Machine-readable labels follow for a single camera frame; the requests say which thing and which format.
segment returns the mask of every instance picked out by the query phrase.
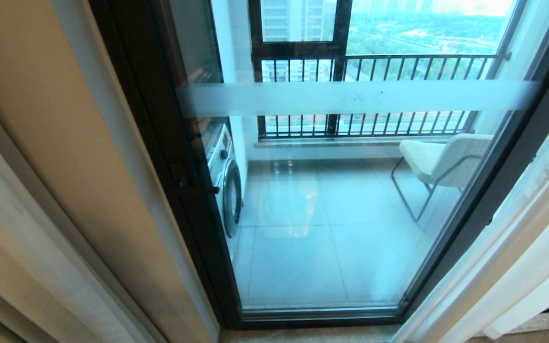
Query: white curtain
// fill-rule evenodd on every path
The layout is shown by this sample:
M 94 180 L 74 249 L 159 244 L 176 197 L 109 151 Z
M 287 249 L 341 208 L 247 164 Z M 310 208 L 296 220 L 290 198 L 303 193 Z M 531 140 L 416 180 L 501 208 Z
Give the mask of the white curtain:
M 497 337 L 547 308 L 548 297 L 549 136 L 492 223 L 391 342 L 464 342 L 480 330 Z

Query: chair cushion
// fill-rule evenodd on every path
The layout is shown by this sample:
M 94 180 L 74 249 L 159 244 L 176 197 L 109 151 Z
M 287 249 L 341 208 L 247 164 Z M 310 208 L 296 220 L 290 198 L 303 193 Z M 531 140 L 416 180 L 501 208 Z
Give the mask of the chair cushion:
M 470 182 L 481 165 L 481 157 L 486 154 L 492 135 L 458 134 L 449 139 L 446 147 L 431 171 L 434 180 L 442 178 L 451 168 L 447 176 L 440 180 L 440 185 L 463 188 Z
M 399 144 L 402 156 L 421 182 L 433 183 L 433 168 L 440 158 L 445 144 L 405 140 Z

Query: white chair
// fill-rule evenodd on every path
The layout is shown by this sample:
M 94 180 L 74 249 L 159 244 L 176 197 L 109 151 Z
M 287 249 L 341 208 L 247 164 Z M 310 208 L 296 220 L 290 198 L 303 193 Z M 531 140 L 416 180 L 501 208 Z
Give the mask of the white chair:
M 445 144 L 410 140 L 402 141 L 399 144 L 403 158 L 391 171 L 391 178 L 408 212 L 410 212 L 410 217 L 415 222 L 421 219 L 438 185 L 462 189 L 468 184 L 479 167 L 482 157 L 486 154 L 492 139 L 492 135 L 458 134 Z M 410 205 L 395 181 L 395 170 L 404 160 L 414 175 L 425 184 L 425 188 L 429 192 L 417 217 L 412 213 Z

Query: high-rise building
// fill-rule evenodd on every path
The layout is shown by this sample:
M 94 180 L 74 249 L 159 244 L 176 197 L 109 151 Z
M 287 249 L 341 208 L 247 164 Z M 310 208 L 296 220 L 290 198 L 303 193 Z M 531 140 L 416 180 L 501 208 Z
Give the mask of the high-rise building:
M 333 39 L 336 2 L 333 0 L 261 0 L 262 37 L 274 41 L 323 41 Z M 329 61 L 277 61 L 262 63 L 263 82 L 325 81 Z
M 324 37 L 329 33 L 324 32 L 328 9 L 326 2 L 326 0 L 262 0 L 262 36 L 264 41 L 319 41 L 327 39 Z

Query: black door frame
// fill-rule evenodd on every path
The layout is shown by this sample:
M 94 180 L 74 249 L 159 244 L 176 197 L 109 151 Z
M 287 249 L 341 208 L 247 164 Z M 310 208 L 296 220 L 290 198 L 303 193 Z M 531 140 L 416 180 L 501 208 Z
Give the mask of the black door frame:
M 427 278 L 416 284 L 404 313 L 373 311 L 300 311 L 286 317 L 243 315 L 228 258 L 215 191 L 200 137 L 190 136 L 181 116 L 173 77 L 166 60 L 154 8 L 148 0 L 90 0 L 105 47 L 128 100 L 140 134 L 165 191 L 203 283 L 213 312 L 223 328 L 290 328 L 375 325 L 405 321 L 436 283 L 471 245 L 549 133 L 549 61 L 542 89 L 531 110 L 512 116 L 510 134 L 495 146 L 499 158 L 489 159 L 478 176 L 480 187 L 460 204 L 449 224 L 449 242 L 434 254 Z

